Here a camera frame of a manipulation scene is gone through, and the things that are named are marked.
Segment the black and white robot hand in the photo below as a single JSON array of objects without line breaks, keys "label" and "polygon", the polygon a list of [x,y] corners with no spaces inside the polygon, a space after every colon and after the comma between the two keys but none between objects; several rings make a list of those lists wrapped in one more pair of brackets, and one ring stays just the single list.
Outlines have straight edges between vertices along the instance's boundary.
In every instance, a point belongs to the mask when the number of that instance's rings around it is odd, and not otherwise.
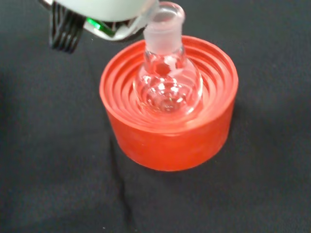
[{"label": "black and white robot hand", "polygon": [[83,30],[107,41],[140,35],[155,14],[157,0],[41,0],[50,13],[49,45],[73,53]]}]

